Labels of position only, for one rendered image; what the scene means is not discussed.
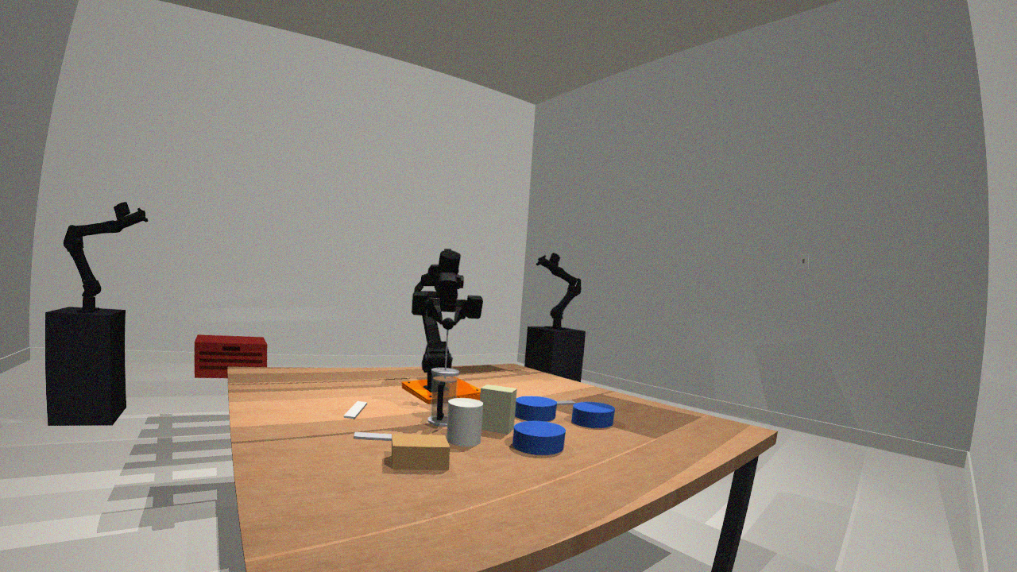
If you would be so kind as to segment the white cylinder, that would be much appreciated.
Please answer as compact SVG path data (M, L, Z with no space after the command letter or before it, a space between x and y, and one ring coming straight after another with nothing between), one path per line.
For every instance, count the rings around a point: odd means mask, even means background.
M455 446L481 444L483 403L471 398L448 400L447 441Z

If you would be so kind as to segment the blue cylinder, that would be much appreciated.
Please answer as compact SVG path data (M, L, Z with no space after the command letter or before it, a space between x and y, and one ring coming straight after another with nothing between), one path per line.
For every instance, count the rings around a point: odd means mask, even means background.
M566 430L550 421L522 421L513 426L513 448L535 455L563 451Z
M573 423L575 426L604 428L613 425L615 407L597 402L575 403L573 406Z
M515 417L526 421L550 421L555 419L557 402L540 396L520 396L516 398Z

